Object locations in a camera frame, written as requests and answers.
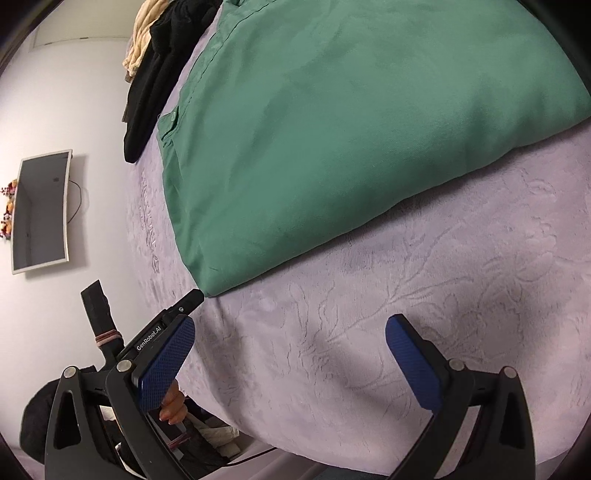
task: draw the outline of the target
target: wall-mounted tv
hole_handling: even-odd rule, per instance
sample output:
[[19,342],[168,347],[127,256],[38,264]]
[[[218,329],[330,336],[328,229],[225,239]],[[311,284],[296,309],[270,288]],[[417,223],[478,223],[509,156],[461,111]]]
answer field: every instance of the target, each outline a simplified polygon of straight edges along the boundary
[[25,158],[12,216],[12,273],[69,260],[66,198],[72,151]]

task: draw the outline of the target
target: green pillowcase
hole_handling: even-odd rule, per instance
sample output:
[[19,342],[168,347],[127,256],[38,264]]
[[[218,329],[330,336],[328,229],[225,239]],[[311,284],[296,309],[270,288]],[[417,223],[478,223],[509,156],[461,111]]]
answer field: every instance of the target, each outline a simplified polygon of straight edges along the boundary
[[158,123],[178,250],[217,295],[590,115],[517,0],[226,1]]

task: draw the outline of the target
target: white cloth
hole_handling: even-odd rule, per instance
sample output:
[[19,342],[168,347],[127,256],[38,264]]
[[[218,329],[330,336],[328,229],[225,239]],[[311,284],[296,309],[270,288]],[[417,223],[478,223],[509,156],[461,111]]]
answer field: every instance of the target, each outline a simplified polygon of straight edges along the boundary
[[[207,299],[183,390],[288,452],[391,473],[429,417],[385,343],[387,318],[401,312],[448,358],[515,366],[537,460],[558,455],[591,411],[590,152],[586,123]],[[174,243],[154,135],[128,172],[129,241],[157,313],[195,283]]]

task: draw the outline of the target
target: pile of clothes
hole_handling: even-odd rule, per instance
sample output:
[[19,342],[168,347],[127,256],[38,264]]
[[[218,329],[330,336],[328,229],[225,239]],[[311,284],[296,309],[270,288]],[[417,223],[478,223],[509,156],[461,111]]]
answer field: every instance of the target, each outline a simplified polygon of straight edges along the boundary
[[222,0],[145,0],[123,65],[131,82],[125,108],[125,161],[142,154],[162,108]]

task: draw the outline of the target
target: fingers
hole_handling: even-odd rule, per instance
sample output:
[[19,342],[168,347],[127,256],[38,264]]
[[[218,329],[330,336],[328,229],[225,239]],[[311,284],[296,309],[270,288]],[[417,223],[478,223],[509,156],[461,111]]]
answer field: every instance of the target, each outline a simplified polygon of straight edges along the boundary
[[168,391],[166,392],[166,395],[164,396],[163,400],[162,400],[162,406],[165,407],[166,405],[170,404],[178,395],[178,382],[177,379],[175,378],[172,385],[170,385],[170,388],[168,389]]
[[185,404],[183,404],[183,406],[181,407],[181,409],[176,413],[176,415],[174,417],[172,417],[168,423],[170,423],[171,425],[175,425],[176,423],[181,423],[185,417],[187,416],[187,406]]
[[172,402],[160,410],[160,420],[172,419],[184,406],[184,395],[178,391]]

